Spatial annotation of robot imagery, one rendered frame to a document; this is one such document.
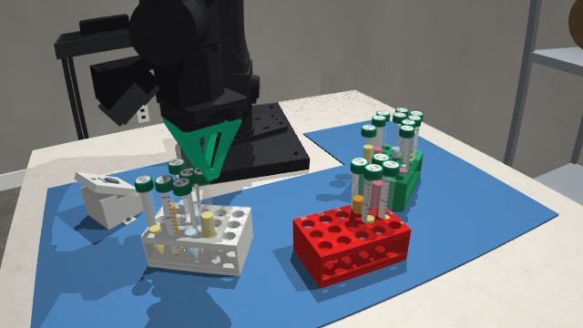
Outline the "red tube rack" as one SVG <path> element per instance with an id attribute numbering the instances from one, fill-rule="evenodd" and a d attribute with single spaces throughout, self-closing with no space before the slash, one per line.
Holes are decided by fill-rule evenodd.
<path id="1" fill-rule="evenodd" d="M 293 219 L 292 224 L 293 249 L 320 289 L 407 258 L 411 229 L 392 212 L 389 219 L 381 219 L 376 210 L 374 223 L 367 224 L 347 205 Z"/>

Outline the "blue bench mat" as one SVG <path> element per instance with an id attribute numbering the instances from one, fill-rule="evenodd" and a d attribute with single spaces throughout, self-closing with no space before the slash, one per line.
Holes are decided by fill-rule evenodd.
<path id="1" fill-rule="evenodd" d="M 137 220 L 108 230 L 81 183 L 48 188 L 30 328 L 322 328 L 450 272 L 559 214 L 419 136 L 422 172 L 404 211 L 407 258 L 324 288 L 293 249 L 292 220 L 351 205 L 351 160 L 371 120 L 303 133 L 341 166 L 212 197 L 251 208 L 240 276 L 149 267 Z"/>

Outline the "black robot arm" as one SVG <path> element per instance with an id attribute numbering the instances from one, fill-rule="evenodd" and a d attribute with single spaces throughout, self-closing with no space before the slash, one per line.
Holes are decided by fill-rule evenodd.
<path id="1" fill-rule="evenodd" d="M 98 107 L 120 127 L 156 94 L 178 109 L 210 102 L 208 56 L 198 47 L 220 42 L 224 87 L 248 100 L 230 146 L 288 129 L 274 112 L 252 116 L 260 77 L 252 74 L 243 0 L 139 0 L 128 33 L 139 56 L 90 66 Z"/>

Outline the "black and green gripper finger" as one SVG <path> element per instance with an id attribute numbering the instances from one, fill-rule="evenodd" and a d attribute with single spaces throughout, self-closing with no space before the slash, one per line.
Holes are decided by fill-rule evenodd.
<path id="1" fill-rule="evenodd" d="M 188 148 L 186 147 L 183 139 L 181 138 L 180 134 L 178 133 L 178 128 L 173 125 L 172 123 L 170 123 L 169 121 L 167 121 L 166 119 L 163 118 L 163 122 L 166 125 L 166 127 L 168 128 L 169 132 L 171 133 L 171 135 L 173 136 L 173 138 L 178 142 L 179 146 L 181 147 L 181 149 L 183 150 L 183 152 L 185 153 L 185 155 L 187 156 L 187 158 L 189 159 L 190 163 L 192 164 L 192 166 L 195 168 L 198 168 L 197 163 L 195 162 L 194 158 L 191 156 Z M 216 137 L 217 137 L 217 133 L 206 136 L 204 139 L 204 150 L 203 150 L 203 154 L 205 156 L 205 159 L 207 160 L 209 166 L 211 164 L 211 160 L 212 160 L 212 156 L 213 156 L 213 151 L 214 151 L 214 147 L 215 147 L 215 142 L 216 142 Z"/>
<path id="2" fill-rule="evenodd" d="M 232 141 L 240 127 L 241 118 L 233 121 L 226 121 L 213 125 L 207 128 L 198 129 L 191 132 L 183 132 L 178 129 L 178 132 L 183 139 L 185 145 L 187 146 L 191 156 L 197 163 L 200 171 L 204 175 L 207 181 L 217 179 L 220 175 L 220 171 L 230 148 Z M 200 138 L 221 132 L 220 142 L 214 159 L 212 168 L 210 168 L 202 149 L 199 145 Z M 201 136 L 200 136 L 201 135 Z"/>

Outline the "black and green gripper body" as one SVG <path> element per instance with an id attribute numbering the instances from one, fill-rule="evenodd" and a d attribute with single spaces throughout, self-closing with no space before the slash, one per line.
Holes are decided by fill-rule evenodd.
<path id="1" fill-rule="evenodd" d="M 204 52 L 208 56 L 210 102 L 178 109 L 156 94 L 161 116 L 183 132 L 243 118 L 242 112 L 248 109 L 247 97 L 224 87 L 220 42 L 198 47 L 198 53 Z"/>

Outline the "green tube rack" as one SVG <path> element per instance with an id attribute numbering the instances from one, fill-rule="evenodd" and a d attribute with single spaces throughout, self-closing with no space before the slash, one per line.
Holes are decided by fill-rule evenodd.
<path id="1" fill-rule="evenodd" d="M 392 146 L 386 145 L 386 149 L 388 150 L 385 151 L 385 154 L 390 157 L 390 160 L 398 162 L 398 159 L 391 157 Z M 396 177 L 392 210 L 404 211 L 414 192 L 414 188 L 420 179 L 419 175 L 421 175 L 423 154 L 423 151 L 417 150 L 415 160 L 410 162 L 408 172 L 405 174 L 399 173 L 398 177 Z"/>

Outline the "white test tube rack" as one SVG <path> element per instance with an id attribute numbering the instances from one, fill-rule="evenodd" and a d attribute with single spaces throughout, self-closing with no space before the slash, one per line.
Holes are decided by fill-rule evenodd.
<path id="1" fill-rule="evenodd" d="M 150 233 L 147 227 L 141 235 L 148 266 L 240 276 L 253 239 L 251 208 L 212 206 L 215 226 L 219 226 L 216 227 L 216 237 L 212 239 L 202 237 L 200 225 L 199 232 L 194 237 L 185 236 L 182 224 L 179 224 L 178 234 L 168 235 L 161 207 L 158 212 L 161 232 Z M 224 216 L 219 217 L 220 215 Z M 165 245 L 164 253 L 159 254 L 153 244 Z M 182 247 L 180 256 L 172 254 L 170 246 Z M 202 249 L 202 251 L 199 250 L 198 258 L 193 258 L 188 248 Z M 209 250 L 215 251 L 211 253 Z"/>

